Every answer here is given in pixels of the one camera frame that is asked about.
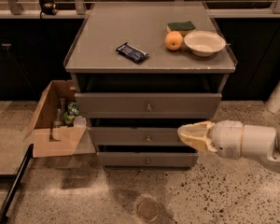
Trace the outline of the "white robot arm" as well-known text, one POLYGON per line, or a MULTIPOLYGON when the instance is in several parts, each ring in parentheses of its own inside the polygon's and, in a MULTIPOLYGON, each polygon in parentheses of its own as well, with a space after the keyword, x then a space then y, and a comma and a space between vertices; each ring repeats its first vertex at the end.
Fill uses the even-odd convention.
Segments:
POLYGON ((280 173, 280 125, 277 128, 226 119, 182 125, 179 139, 201 152, 214 152, 221 158, 247 158, 280 173))

